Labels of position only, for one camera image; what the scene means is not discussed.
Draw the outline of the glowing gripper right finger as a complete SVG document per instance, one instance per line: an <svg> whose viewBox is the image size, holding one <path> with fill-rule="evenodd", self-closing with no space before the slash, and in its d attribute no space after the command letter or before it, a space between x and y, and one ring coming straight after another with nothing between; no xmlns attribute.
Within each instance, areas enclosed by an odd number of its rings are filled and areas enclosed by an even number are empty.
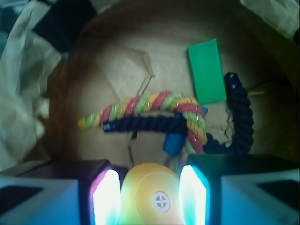
<svg viewBox="0 0 300 225"><path fill-rule="evenodd" d="M187 225L297 225L299 165L272 155L197 155L180 174Z"/></svg>

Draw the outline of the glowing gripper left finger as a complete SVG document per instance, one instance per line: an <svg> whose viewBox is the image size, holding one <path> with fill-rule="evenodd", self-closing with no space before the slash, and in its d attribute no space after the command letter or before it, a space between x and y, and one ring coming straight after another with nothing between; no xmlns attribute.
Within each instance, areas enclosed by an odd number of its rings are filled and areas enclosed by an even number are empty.
<svg viewBox="0 0 300 225"><path fill-rule="evenodd" d="M29 161L0 173L3 225L116 225L127 170L108 160Z"/></svg>

